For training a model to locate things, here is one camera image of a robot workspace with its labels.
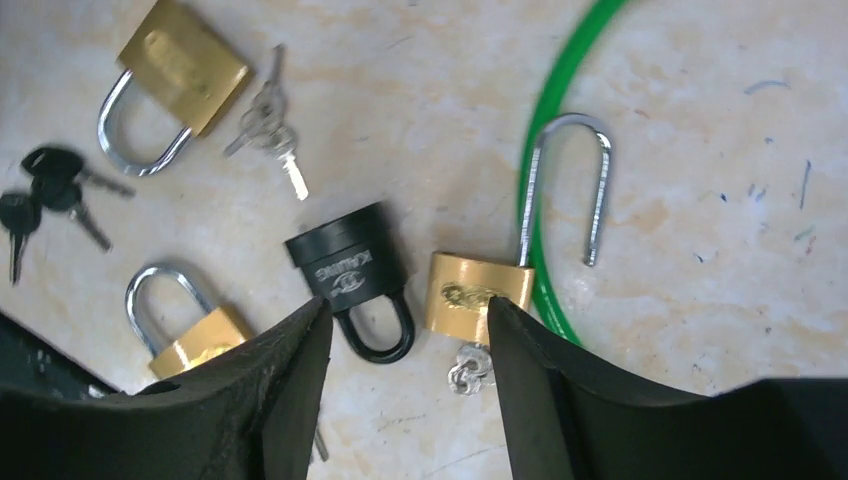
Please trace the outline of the brass padlock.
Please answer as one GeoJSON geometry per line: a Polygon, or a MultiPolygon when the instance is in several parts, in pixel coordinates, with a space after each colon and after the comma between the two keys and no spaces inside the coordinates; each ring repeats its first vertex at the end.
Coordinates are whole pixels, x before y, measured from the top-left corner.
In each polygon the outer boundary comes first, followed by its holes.
{"type": "Polygon", "coordinates": [[[584,264],[593,267],[600,247],[613,143],[605,123],[583,113],[555,117],[533,141],[527,176],[522,181],[519,196],[518,247],[513,262],[498,263],[447,251],[435,251],[431,255],[425,327],[463,342],[447,373],[448,386],[457,395],[472,396],[495,383],[487,324],[490,299],[504,297],[523,309],[529,308],[535,275],[541,271],[531,265],[533,229],[537,226],[541,191],[541,163],[552,137],[571,126],[592,131],[600,151],[595,202],[584,254],[584,264]]]}
{"type": "Polygon", "coordinates": [[[157,262],[132,277],[125,308],[158,379],[138,394],[157,403],[142,410],[144,426],[157,429],[153,459],[182,469],[185,479],[290,479],[315,458],[329,460],[319,426],[333,328],[324,300],[257,334],[203,277],[157,262]],[[147,312],[143,295],[157,277],[175,281],[201,311],[178,335],[147,312]]]}
{"type": "MultiPolygon", "coordinates": [[[[226,146],[231,157],[253,148],[279,162],[298,200],[309,196],[297,163],[298,138],[286,122],[282,88],[285,47],[273,49],[269,75],[239,120],[238,136],[226,146]]],[[[118,56],[123,72],[107,94],[97,120],[101,150],[118,171],[133,177],[156,174],[195,138],[207,136],[253,79],[252,67],[188,4],[158,1],[118,56]],[[144,93],[179,121],[181,129],[154,160],[125,153],[114,139],[113,120],[129,87],[144,93]]]]}

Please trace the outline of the black padlock with keys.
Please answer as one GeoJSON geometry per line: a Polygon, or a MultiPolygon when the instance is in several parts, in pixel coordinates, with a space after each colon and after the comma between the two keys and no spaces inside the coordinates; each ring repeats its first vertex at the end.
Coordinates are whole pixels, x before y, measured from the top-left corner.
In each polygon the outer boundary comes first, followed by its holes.
{"type": "Polygon", "coordinates": [[[396,246],[382,202],[375,202],[296,235],[284,242],[310,291],[329,301],[351,350],[373,364],[391,364],[412,349],[416,324],[405,299],[408,270],[396,246]],[[393,346],[367,345],[351,310],[378,297],[388,298],[400,326],[393,346]]]}

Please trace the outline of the black-headed key bunch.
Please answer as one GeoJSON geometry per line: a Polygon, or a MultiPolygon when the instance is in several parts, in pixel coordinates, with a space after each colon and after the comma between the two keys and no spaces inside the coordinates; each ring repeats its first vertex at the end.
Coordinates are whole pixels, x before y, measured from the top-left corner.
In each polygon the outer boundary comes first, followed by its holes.
{"type": "Polygon", "coordinates": [[[10,242],[9,281],[16,285],[21,276],[22,256],[29,237],[41,224],[42,211],[64,214],[77,223],[102,251],[112,243],[98,227],[83,202],[82,185],[88,183],[123,198],[135,190],[88,168],[75,151],[59,146],[40,146],[20,163],[31,177],[27,191],[5,191],[1,195],[1,226],[10,242]]]}

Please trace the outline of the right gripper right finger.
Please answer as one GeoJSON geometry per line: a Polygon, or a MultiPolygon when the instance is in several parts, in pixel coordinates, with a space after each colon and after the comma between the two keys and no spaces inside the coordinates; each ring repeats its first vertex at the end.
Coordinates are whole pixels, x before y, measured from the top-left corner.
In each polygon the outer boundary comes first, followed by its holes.
{"type": "Polygon", "coordinates": [[[847,382],[765,378],[702,396],[628,372],[503,297],[488,328],[516,479],[843,479],[847,382]]]}

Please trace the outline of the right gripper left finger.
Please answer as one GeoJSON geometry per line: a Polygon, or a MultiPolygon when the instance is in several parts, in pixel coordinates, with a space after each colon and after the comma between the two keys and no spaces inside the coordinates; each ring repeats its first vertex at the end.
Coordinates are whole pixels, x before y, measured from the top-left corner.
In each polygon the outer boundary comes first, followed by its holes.
{"type": "Polygon", "coordinates": [[[5,479],[303,479],[333,320],[314,298],[258,337],[140,392],[93,377],[1,321],[5,479]]]}

